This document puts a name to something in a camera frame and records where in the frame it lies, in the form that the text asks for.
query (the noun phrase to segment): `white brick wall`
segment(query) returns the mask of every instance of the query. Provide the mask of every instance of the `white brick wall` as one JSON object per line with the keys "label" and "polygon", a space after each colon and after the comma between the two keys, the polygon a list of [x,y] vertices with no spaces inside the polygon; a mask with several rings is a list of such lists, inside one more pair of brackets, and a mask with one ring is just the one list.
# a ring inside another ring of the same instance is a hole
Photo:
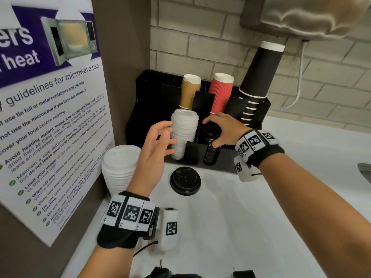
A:
{"label": "white brick wall", "polygon": [[[243,5],[244,0],[152,0],[151,69],[207,80],[223,72],[240,85],[261,41],[286,41],[242,28]],[[294,99],[299,52],[300,41],[289,39],[269,89],[274,106]],[[268,115],[371,133],[371,10],[345,38],[307,44],[299,101]]]}

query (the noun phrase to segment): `hand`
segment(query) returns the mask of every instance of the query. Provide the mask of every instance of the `hand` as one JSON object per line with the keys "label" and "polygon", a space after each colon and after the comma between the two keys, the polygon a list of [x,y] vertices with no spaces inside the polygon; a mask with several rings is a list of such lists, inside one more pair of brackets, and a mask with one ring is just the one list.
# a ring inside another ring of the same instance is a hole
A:
{"label": "hand", "polygon": [[220,137],[214,140],[212,143],[214,148],[225,144],[235,145],[245,132],[251,130],[251,128],[237,121],[232,116],[222,112],[218,112],[206,117],[202,121],[202,124],[206,124],[209,121],[217,123],[221,128]]}
{"label": "hand", "polygon": [[148,197],[164,173],[164,157],[173,154],[174,149],[167,149],[169,144],[175,144],[176,139],[170,139],[172,121],[162,121],[151,126],[139,156],[137,168],[126,189],[129,192]]}

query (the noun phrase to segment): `red ribbed paper cup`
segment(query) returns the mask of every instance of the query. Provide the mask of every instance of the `red ribbed paper cup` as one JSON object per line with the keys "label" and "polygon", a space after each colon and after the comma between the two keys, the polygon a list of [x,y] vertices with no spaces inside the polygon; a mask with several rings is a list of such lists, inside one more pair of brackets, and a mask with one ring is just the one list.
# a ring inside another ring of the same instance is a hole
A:
{"label": "red ribbed paper cup", "polygon": [[215,73],[211,82],[209,93],[215,94],[211,113],[224,112],[228,99],[232,93],[234,77],[224,73]]}

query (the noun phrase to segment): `white cable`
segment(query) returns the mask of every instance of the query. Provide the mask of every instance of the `white cable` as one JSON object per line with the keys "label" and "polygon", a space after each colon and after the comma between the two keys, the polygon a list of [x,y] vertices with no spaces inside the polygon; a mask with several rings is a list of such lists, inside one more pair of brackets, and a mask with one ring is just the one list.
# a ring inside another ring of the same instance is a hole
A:
{"label": "white cable", "polygon": [[277,107],[277,108],[272,107],[272,110],[284,110],[284,109],[290,108],[291,106],[293,106],[298,101],[299,96],[300,96],[301,81],[302,81],[302,76],[303,76],[304,50],[305,50],[305,46],[306,46],[307,43],[308,43],[308,41],[303,41],[303,47],[302,47],[302,50],[301,50],[300,63],[299,63],[298,90],[297,90],[296,97],[295,97],[294,101],[287,106],[282,106],[282,107]]}

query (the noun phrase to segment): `poster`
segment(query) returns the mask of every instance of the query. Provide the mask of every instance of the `poster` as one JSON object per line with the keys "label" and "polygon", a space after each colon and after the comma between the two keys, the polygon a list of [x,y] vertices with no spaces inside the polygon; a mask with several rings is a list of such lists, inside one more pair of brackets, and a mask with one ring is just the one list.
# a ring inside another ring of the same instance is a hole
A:
{"label": "poster", "polygon": [[0,30],[0,202],[48,246],[114,147],[94,15],[70,7],[12,4]]}

